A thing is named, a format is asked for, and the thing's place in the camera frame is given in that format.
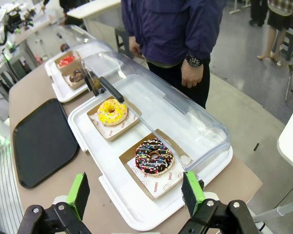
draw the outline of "black watch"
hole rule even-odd
[[[203,64],[203,61],[199,60],[198,58],[192,55],[187,55],[186,60],[191,67],[199,67]]]

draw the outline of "donut hole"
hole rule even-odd
[[[157,158],[160,154],[156,151],[150,153],[151,158]]]

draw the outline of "chocolate frosted donut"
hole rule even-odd
[[[84,73],[81,70],[75,70],[73,74],[69,76],[71,82],[77,83],[84,78]]]
[[[136,166],[145,174],[161,174],[168,170],[174,156],[171,151],[157,138],[144,141],[136,150]]]

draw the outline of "yellow frosted donut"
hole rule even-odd
[[[97,113],[103,124],[116,125],[126,118],[128,110],[125,104],[120,104],[115,99],[109,99],[100,105]]]

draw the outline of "stool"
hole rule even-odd
[[[277,48],[277,42],[279,40],[280,32],[278,33],[278,36],[274,42],[272,51],[275,52]],[[291,57],[293,56],[293,29],[289,28],[286,33],[285,37],[289,39],[289,42],[283,42],[283,45],[287,47],[287,49],[282,48],[281,52],[283,52],[286,55],[286,60],[289,61]]]
[[[125,28],[123,26],[115,28],[115,36],[116,36],[118,52],[125,54],[129,58],[133,59],[134,55],[130,52],[130,49],[129,49],[129,35],[126,32]]]

